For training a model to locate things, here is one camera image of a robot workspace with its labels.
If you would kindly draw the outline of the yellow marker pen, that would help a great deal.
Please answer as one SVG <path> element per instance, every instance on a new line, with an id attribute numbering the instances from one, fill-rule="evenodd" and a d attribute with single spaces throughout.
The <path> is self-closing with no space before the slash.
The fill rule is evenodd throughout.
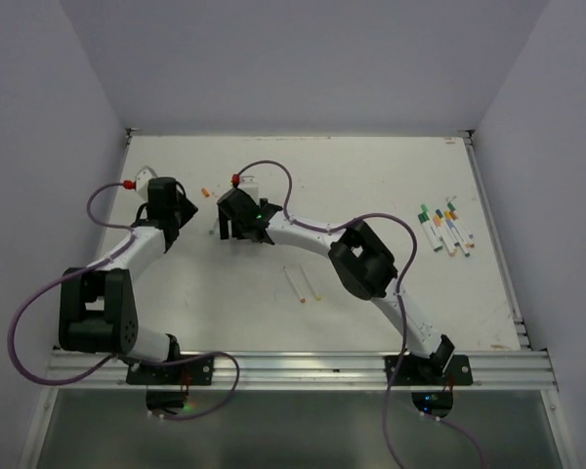
<path id="1" fill-rule="evenodd" d="M 303 266 L 300 266 L 300 272 L 301 272 L 313 298 L 315 299 L 315 301 L 320 301 L 321 295 L 319 294 L 318 290 L 316 289 L 314 282 L 313 282 L 312 278 L 310 277 L 309 273 L 307 272 L 307 270 Z"/>

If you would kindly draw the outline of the light blue marker pen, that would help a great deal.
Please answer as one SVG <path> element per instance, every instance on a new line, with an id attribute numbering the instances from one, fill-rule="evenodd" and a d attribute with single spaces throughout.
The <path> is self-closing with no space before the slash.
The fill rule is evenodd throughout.
<path id="1" fill-rule="evenodd" d="M 209 230 L 209 235 L 217 235 L 219 233 L 219 231 L 220 231 L 220 217 L 216 217 L 211 229 Z"/>

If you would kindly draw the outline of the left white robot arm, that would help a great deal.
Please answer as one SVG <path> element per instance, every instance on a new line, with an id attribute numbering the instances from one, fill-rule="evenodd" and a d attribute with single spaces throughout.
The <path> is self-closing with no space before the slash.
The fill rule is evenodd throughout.
<path id="1" fill-rule="evenodd" d="M 149 372 L 161 383 L 177 381 L 184 370 L 178 340 L 140 325 L 134 286 L 170 250 L 196 213 L 197 207 L 176 179 L 148 181 L 146 202 L 138 209 L 125 240 L 83 274 L 75 268 L 65 271 L 68 280 L 61 286 L 60 347 L 148 362 Z"/>

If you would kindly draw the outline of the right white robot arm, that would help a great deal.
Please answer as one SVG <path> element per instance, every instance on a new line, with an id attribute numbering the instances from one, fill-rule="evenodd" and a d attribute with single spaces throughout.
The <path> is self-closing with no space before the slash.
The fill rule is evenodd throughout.
<path id="1" fill-rule="evenodd" d="M 406 292 L 405 269 L 396 267 L 389 247 L 358 217 L 341 227 L 295 219 L 266 200 L 256 201 L 233 188 L 217 202 L 222 239 L 286 245 L 328 259 L 343 287 L 355 298 L 374 304 L 402 335 L 406 357 L 417 375 L 438 383 L 450 371 L 455 347 L 440 333 Z"/>

